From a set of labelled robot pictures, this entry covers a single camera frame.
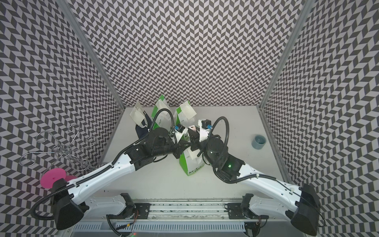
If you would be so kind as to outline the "navy and cream tote bag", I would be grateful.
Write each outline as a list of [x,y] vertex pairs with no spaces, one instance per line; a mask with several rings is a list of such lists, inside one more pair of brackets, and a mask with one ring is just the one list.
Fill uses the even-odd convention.
[[152,120],[140,102],[134,105],[130,117],[136,124],[135,130],[139,139],[148,134]]

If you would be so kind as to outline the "pink stapler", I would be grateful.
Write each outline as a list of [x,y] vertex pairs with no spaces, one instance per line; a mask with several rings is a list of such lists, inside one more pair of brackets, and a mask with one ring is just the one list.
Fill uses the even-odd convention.
[[188,129],[189,129],[189,130],[192,130],[192,131],[194,131],[194,132],[197,132],[197,128],[196,128],[195,125],[191,125],[191,126],[189,126]]

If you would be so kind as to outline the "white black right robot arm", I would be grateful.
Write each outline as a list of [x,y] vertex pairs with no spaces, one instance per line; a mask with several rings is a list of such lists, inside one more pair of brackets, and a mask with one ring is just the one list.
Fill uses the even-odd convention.
[[219,117],[215,122],[200,120],[197,126],[189,127],[188,133],[191,147],[208,161],[219,180],[230,185],[244,184],[266,195],[266,198],[248,196],[242,206],[248,213],[287,220],[297,230],[314,237],[326,225],[312,185],[286,183],[229,153],[230,126],[226,117]]

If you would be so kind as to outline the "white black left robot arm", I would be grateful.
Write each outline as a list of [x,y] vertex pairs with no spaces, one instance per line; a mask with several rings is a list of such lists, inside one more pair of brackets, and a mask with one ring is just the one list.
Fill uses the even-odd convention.
[[94,193],[154,163],[156,157],[173,154],[178,159],[193,135],[197,135],[196,127],[185,127],[174,120],[168,129],[150,126],[144,136],[122,149],[112,162],[70,182],[64,178],[55,181],[52,192],[32,206],[30,215],[36,220],[53,220],[58,230],[72,227],[90,211],[86,200]]

